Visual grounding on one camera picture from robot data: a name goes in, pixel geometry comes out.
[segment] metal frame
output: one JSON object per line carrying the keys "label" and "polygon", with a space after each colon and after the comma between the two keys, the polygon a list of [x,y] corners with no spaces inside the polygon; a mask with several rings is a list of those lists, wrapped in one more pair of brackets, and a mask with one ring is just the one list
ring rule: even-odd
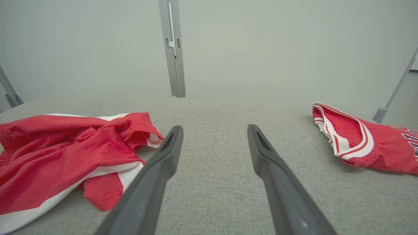
{"label": "metal frame", "polygon": [[[178,0],[171,1],[171,14],[173,17],[173,31],[171,30],[169,0],[158,0],[160,6],[161,27],[163,30],[164,48],[166,51],[168,76],[170,79],[171,95],[173,97],[186,97],[184,84],[183,52],[181,50],[180,16],[178,11]],[[170,47],[169,42],[174,42],[174,47]]]}
{"label": "metal frame", "polygon": [[12,108],[23,104],[21,97],[16,93],[15,89],[13,88],[12,84],[10,83],[9,79],[4,73],[3,68],[0,65],[0,83],[4,87],[6,91],[6,100],[9,102]]}
{"label": "metal frame", "polygon": [[402,77],[400,78],[398,84],[396,85],[395,90],[393,91],[392,95],[390,96],[389,100],[387,101],[386,106],[381,107],[380,109],[377,110],[375,116],[373,117],[373,120],[377,123],[382,123],[383,118],[385,117],[386,113],[387,113],[387,109],[389,108],[390,104],[392,103],[393,99],[396,96],[396,93],[398,92],[400,86],[402,85],[403,81],[405,80],[406,76],[408,75],[409,72],[411,72],[411,67],[414,64],[415,61],[415,57],[418,53],[418,47],[415,50],[414,55],[412,56],[411,61],[409,61],[408,66],[406,67],[404,73],[402,74]]}

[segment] folded red jersey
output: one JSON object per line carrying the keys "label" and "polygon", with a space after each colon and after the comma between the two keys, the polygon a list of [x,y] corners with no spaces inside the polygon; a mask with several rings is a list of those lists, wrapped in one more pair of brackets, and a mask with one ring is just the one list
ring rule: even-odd
{"label": "folded red jersey", "polygon": [[52,114],[0,125],[0,234],[41,216],[78,185],[111,209],[145,163],[134,153],[163,137],[148,113]]}
{"label": "folded red jersey", "polygon": [[370,123],[321,103],[313,119],[345,164],[418,174],[418,135],[403,127]]}

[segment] basketball jersey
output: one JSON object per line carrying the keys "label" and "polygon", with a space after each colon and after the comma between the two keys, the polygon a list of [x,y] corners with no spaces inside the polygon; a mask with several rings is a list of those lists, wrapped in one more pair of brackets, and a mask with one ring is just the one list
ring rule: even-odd
{"label": "basketball jersey", "polygon": [[367,122],[322,103],[313,103],[313,119],[345,164],[418,174],[418,133]]}

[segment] red garment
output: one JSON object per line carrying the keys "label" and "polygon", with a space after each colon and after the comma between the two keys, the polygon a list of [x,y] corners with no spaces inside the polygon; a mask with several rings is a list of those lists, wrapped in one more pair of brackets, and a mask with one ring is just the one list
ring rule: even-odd
{"label": "red garment", "polygon": [[418,174],[418,134],[370,123],[326,104],[313,103],[313,118],[345,164]]}
{"label": "red garment", "polygon": [[134,151],[161,140],[148,113],[1,124],[0,234],[39,217],[82,182],[92,204],[111,209],[145,163]]}

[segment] white partition panel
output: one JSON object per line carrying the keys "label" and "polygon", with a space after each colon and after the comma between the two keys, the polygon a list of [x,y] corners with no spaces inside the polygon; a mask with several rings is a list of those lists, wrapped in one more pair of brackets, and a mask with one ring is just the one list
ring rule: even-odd
{"label": "white partition panel", "polygon": [[171,97],[157,0],[0,0],[0,64],[24,102]]}
{"label": "white partition panel", "polygon": [[191,98],[325,102],[372,118],[418,46],[418,1],[179,2]]}

